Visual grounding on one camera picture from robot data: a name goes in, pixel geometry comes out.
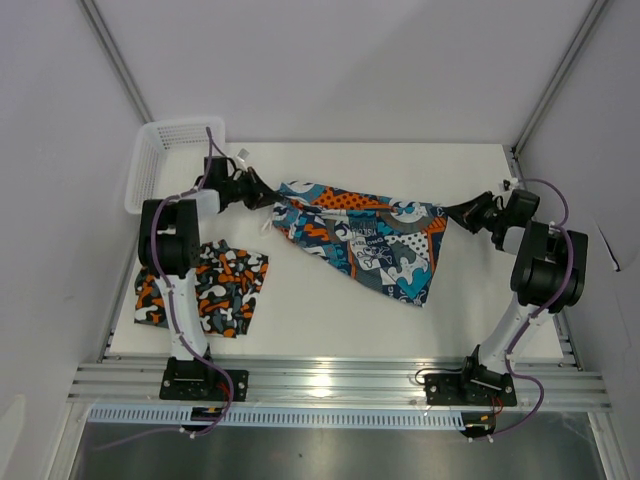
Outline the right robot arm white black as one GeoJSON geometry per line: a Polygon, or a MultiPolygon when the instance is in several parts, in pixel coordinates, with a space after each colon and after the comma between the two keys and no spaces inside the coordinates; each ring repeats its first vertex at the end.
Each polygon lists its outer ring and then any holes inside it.
{"type": "Polygon", "coordinates": [[[554,314],[580,299],[586,277],[588,236],[534,219],[540,198],[514,189],[508,201],[485,192],[445,209],[475,234],[491,233],[498,251],[515,257],[512,299],[491,335],[464,359],[460,369],[424,377],[433,405],[516,404],[513,367],[525,345],[554,314]]]}

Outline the orange black camo shorts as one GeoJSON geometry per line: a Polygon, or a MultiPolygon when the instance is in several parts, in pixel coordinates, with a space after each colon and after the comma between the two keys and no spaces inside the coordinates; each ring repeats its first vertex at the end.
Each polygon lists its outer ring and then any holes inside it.
{"type": "MultiPolygon", "coordinates": [[[[224,240],[201,245],[195,298],[205,334],[235,338],[248,332],[268,269],[263,253],[232,248],[224,240]]],[[[167,328],[164,301],[148,268],[136,275],[134,293],[134,322],[167,328]]]]}

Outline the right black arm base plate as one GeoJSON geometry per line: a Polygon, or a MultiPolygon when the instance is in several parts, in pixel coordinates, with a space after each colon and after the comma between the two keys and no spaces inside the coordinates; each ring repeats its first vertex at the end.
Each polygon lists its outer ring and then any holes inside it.
{"type": "Polygon", "coordinates": [[[427,403],[432,406],[515,407],[517,404],[509,374],[418,370],[414,379],[423,387],[427,403]]]}

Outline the blue orange patterned shorts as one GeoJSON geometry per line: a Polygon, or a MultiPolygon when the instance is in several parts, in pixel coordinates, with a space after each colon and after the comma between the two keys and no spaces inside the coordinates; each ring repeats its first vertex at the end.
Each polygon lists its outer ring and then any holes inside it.
{"type": "Polygon", "coordinates": [[[426,305],[448,226],[443,207],[301,181],[277,193],[271,225],[289,242],[370,290],[426,305]]]}

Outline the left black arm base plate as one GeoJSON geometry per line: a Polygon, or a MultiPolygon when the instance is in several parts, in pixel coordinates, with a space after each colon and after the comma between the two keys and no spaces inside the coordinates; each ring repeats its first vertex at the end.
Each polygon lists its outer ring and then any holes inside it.
{"type": "Polygon", "coordinates": [[[227,370],[228,378],[199,360],[170,357],[163,373],[159,398],[165,401],[244,402],[249,386],[247,370],[227,370]]]}

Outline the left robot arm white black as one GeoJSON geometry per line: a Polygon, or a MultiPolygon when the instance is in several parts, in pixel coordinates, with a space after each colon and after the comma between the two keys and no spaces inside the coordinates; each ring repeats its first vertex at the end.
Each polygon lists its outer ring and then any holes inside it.
{"type": "Polygon", "coordinates": [[[253,168],[241,168],[227,156],[208,155],[203,174],[187,191],[143,202],[138,260],[153,276],[164,302],[172,358],[212,364],[195,298],[201,245],[199,212],[217,216],[234,203],[257,210],[282,198],[253,168]]]}

